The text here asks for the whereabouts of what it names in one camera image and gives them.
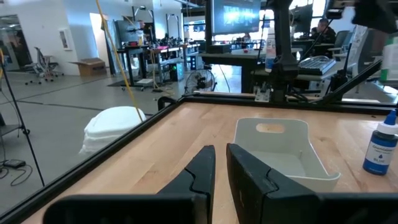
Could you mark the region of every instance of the keyboard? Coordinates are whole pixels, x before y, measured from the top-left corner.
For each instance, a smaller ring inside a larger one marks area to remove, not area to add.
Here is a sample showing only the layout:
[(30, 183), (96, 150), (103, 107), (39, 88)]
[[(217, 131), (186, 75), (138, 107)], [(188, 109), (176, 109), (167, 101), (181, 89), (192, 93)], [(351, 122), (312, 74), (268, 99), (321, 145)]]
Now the keyboard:
[(324, 75), (336, 63), (335, 59), (326, 56), (306, 58), (298, 65), (298, 74), (302, 75)]

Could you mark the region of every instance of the bottle label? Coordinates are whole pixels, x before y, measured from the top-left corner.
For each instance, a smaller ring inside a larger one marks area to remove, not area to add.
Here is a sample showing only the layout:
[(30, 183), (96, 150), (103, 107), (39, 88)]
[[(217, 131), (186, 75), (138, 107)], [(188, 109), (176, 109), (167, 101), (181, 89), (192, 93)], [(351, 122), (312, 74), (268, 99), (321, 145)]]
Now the bottle label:
[(374, 142), (369, 143), (366, 159), (379, 165), (389, 165), (395, 147), (386, 147)]

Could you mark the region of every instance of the bin handle cutout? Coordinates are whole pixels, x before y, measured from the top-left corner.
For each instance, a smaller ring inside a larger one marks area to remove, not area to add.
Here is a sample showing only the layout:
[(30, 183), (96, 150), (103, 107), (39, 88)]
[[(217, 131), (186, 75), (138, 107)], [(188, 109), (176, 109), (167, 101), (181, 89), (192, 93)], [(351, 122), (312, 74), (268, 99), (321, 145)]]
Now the bin handle cutout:
[(256, 130), (261, 133), (284, 133), (285, 126), (283, 124), (257, 124)]

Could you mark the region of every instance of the bottle cap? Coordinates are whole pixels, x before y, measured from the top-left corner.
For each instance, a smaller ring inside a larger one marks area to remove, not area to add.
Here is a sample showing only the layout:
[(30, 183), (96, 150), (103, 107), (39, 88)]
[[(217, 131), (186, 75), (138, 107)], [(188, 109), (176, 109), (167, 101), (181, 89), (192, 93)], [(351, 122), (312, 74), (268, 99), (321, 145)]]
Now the bottle cap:
[(397, 112), (392, 110), (384, 120), (377, 126), (377, 130), (384, 134), (398, 134), (398, 125), (396, 125)]

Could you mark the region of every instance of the blue bottle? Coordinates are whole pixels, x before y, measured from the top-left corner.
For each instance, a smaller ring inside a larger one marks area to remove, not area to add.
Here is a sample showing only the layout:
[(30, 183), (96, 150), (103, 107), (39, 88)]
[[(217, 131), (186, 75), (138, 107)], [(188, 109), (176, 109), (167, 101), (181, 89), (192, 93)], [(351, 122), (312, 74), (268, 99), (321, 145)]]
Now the blue bottle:
[(371, 174), (385, 175), (398, 143), (398, 125), (396, 111), (392, 110), (384, 122), (380, 122), (373, 131), (366, 152), (363, 169)]

